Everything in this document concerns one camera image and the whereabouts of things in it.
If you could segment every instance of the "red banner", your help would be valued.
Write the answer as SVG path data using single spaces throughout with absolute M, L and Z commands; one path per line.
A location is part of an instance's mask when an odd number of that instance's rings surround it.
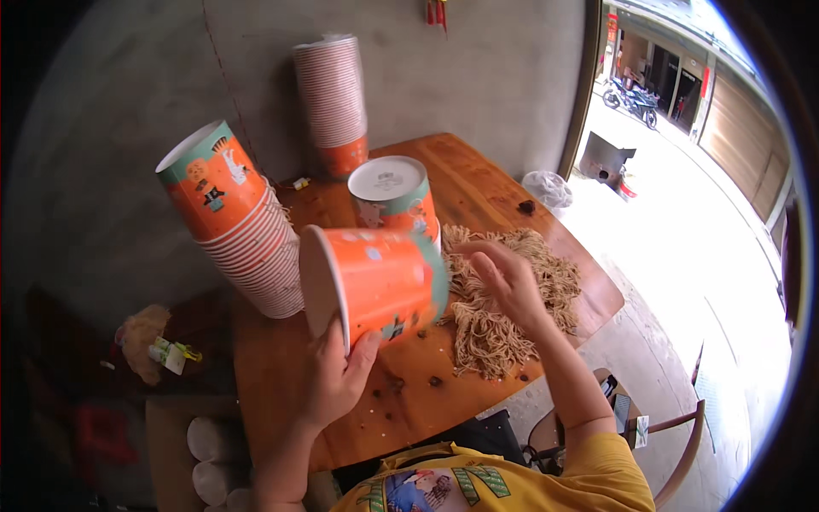
M 705 67 L 705 71 L 703 71 L 703 87 L 699 90 L 699 95 L 701 97 L 705 97 L 705 94 L 708 92 L 708 78 L 711 77 L 711 68 Z
M 617 41 L 617 15 L 609 14 L 609 41 Z

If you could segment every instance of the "table surface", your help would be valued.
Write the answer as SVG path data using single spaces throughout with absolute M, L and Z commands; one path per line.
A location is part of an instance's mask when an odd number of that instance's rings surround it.
M 438 219 L 473 231 L 535 229 L 556 256 L 580 270 L 581 295 L 572 343 L 578 347 L 623 306 L 622 294 L 586 249 L 543 206 L 532 215 L 518 204 L 533 197 L 497 165 L 452 134 L 436 134 L 382 147 L 371 158 L 406 155 L 427 167 Z M 279 200 L 290 206 L 298 232 L 305 224 L 355 226 L 344 183 L 314 180 Z M 239 405 L 253 460 L 258 464 L 302 402 L 308 373 L 309 332 L 303 312 L 268 319 L 247 301 L 233 303 L 233 363 Z M 348 415 L 327 427 L 313 446 L 310 471 L 334 469 L 399 450 L 454 427 L 519 391 L 543 374 L 529 361 L 517 375 L 486 381 L 477 374 L 453 375 L 452 324 L 426 329 L 425 338 L 406 340 L 378 353 L 364 395 Z M 443 381 L 434 387 L 429 381 Z

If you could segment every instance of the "wire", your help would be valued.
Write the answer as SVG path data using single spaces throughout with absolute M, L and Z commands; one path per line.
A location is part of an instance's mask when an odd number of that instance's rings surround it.
M 256 163 L 256 168 L 261 172 L 268 181 L 273 182 L 273 185 L 278 188 L 290 188 L 291 190 L 296 190 L 294 187 L 287 187 L 285 185 L 280 184 L 275 179 L 271 178 L 270 176 L 265 173 L 264 168 L 261 166 L 261 162 L 259 161 L 259 157 L 256 156 L 256 151 L 253 149 L 253 142 L 251 141 L 250 135 L 247 133 L 247 127 L 245 126 L 245 120 L 242 118 L 242 110 L 239 108 L 239 101 L 236 99 L 236 96 L 233 94 L 233 90 L 230 88 L 230 82 L 228 81 L 228 73 L 224 70 L 224 66 L 222 66 L 222 57 L 219 55 L 219 50 L 216 48 L 216 41 L 213 39 L 213 34 L 210 31 L 210 24 L 207 22 L 207 10 L 205 9 L 205 0 L 202 0 L 202 17 L 205 19 L 205 31 L 207 32 L 208 37 L 210 38 L 210 45 L 213 47 L 213 53 L 216 55 L 216 62 L 219 63 L 219 71 L 222 73 L 222 79 L 224 80 L 225 87 L 228 88 L 228 95 L 230 99 L 233 100 L 233 108 L 236 110 L 236 115 L 239 118 L 239 125 L 242 127 L 242 133 L 247 140 L 247 150 L 251 154 L 251 159 Z

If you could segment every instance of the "pavement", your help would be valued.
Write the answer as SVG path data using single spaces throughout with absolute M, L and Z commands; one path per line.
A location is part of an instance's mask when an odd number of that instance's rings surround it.
M 581 207 L 561 220 L 623 272 L 688 375 L 702 351 L 708 389 L 697 392 L 710 397 L 713 448 L 730 448 L 723 462 L 739 479 L 776 417 L 790 366 L 776 248 L 730 178 L 663 116 L 654 131 L 593 95 L 575 166 L 589 131 L 636 148 L 626 167 L 638 177 L 638 196 L 607 203 L 603 214 L 604 185 L 574 173 L 569 187 Z M 604 227 L 583 235 L 591 222 Z

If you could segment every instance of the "gray wall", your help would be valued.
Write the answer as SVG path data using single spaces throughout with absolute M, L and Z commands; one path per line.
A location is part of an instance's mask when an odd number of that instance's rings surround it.
M 515 177 L 553 170 L 577 88 L 583 2 L 448 2 L 449 41 L 422 0 L 206 0 L 265 173 L 310 172 L 290 48 L 359 37 L 371 147 L 450 131 Z M 205 123 L 246 144 L 200 0 L 99 2 L 60 50 L 20 135 L 3 205 L 2 285 L 32 283 L 97 328 L 224 284 L 153 176 Z

